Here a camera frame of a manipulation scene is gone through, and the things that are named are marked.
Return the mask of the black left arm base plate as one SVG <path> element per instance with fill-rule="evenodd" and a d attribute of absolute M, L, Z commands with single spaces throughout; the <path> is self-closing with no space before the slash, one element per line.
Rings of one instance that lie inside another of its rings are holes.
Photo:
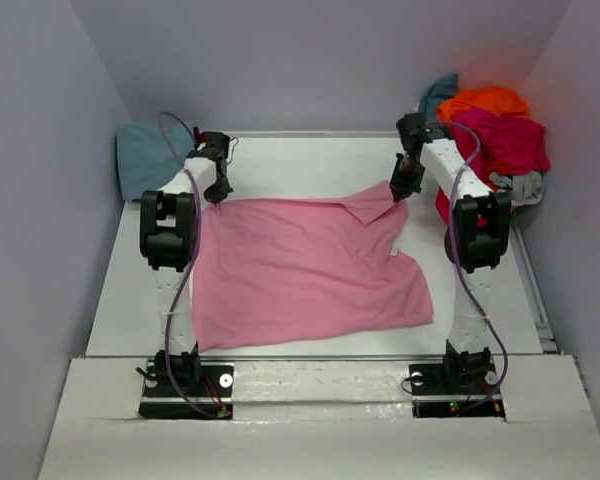
<path fill-rule="evenodd" d="M 142 373 L 143 387 L 138 415 L 146 420 L 230 421 L 233 419 L 234 365 L 204 362 L 200 380 L 180 381 L 179 388 L 195 408 L 173 388 L 168 377 L 152 380 L 153 362 Z"/>

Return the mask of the magenta t shirt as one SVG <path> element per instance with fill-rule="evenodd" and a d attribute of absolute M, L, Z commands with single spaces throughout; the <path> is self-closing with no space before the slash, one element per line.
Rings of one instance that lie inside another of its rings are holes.
<path fill-rule="evenodd" d="M 514 176 L 537 171 L 543 175 L 551 168 L 545 146 L 545 127 L 537 122 L 532 121 L 525 128 L 520 126 L 508 131 L 492 129 L 484 140 L 467 126 L 455 122 L 444 123 L 451 130 L 465 160 L 471 158 L 476 146 L 480 147 L 479 153 L 471 159 L 470 168 L 495 192 L 504 191 L 498 191 L 489 180 L 492 172 Z"/>

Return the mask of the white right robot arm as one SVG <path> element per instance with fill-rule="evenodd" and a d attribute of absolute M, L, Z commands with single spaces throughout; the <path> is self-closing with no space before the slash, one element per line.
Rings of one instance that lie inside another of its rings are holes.
<path fill-rule="evenodd" d="M 455 273 L 453 321 L 445 353 L 437 363 L 411 366 L 406 378 L 409 393 L 425 396 L 477 396 L 492 398 L 500 386 L 487 386 L 494 371 L 491 340 L 498 334 L 486 306 L 491 279 L 507 251 L 511 200 L 496 193 L 471 167 L 480 152 L 476 144 L 463 157 L 452 136 L 452 122 L 429 124 L 418 113 L 404 115 L 396 123 L 402 152 L 390 179 L 394 201 L 409 198 L 421 190 L 430 174 L 446 196 L 448 224 L 445 252 Z"/>

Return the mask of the folded light blue t shirt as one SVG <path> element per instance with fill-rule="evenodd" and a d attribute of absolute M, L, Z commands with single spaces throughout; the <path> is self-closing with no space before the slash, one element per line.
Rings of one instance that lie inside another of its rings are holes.
<path fill-rule="evenodd" d="M 173 156 L 158 127 L 127 123 L 118 130 L 117 173 L 125 202 L 139 201 L 146 190 L 192 191 L 189 177 L 183 172 L 183 161 L 194 149 L 189 134 L 193 125 L 190 122 L 185 125 L 166 129 L 178 159 Z"/>

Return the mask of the teal t shirt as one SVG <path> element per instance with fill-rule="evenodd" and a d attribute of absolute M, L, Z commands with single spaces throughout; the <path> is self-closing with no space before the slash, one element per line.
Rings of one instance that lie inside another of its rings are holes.
<path fill-rule="evenodd" d="M 421 96 L 418 113 L 427 124 L 438 122 L 437 109 L 446 100 L 453 98 L 458 92 L 459 75 L 452 73 L 436 80 Z"/>

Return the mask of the pink t shirt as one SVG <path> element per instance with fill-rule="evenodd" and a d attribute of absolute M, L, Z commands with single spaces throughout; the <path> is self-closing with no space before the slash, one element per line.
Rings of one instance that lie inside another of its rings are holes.
<path fill-rule="evenodd" d="M 207 207 L 193 269 L 202 350 L 428 325 L 415 259 L 396 249 L 409 216 L 386 182 L 331 199 L 241 199 Z"/>

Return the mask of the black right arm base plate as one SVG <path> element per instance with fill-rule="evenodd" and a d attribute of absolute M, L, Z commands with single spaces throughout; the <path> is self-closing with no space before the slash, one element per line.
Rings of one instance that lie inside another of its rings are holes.
<path fill-rule="evenodd" d="M 425 418 L 501 418 L 506 417 L 500 393 L 492 393 L 498 375 L 494 364 L 484 373 L 452 385 L 444 376 L 441 363 L 409 365 L 401 382 L 411 396 L 416 419 Z"/>

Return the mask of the orange t shirt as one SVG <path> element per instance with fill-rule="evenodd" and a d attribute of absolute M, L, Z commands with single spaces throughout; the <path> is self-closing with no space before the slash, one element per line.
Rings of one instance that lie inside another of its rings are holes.
<path fill-rule="evenodd" d="M 532 124 L 526 102 L 501 87 L 459 91 L 434 109 L 433 119 L 467 126 L 482 140 L 492 129 L 508 131 Z"/>

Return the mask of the folded dark red t shirt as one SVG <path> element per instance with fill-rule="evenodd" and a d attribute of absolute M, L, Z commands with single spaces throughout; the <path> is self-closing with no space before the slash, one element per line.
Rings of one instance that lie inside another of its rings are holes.
<path fill-rule="evenodd" d="M 201 131 L 197 126 L 193 128 L 195 145 L 199 146 L 207 142 L 207 132 Z"/>

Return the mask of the grey t shirt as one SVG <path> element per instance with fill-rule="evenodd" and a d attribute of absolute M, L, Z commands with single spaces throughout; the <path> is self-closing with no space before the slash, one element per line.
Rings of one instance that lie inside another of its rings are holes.
<path fill-rule="evenodd" d="M 492 172 L 489 180 L 498 191 L 504 191 L 509 196 L 513 207 L 536 205 L 544 195 L 542 175 L 537 171 L 514 176 Z"/>

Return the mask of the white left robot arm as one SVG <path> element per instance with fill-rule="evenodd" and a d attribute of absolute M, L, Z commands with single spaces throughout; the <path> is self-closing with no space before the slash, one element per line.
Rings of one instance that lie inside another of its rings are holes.
<path fill-rule="evenodd" d="M 201 202 L 218 204 L 233 192 L 227 175 L 231 138 L 207 131 L 196 140 L 199 146 L 190 158 L 214 167 L 210 185 L 200 192 L 188 180 L 188 192 L 147 190 L 140 200 L 140 252 L 156 282 L 161 333 L 153 364 L 141 374 L 181 397 L 199 388 L 202 374 L 188 286 L 201 240 Z"/>

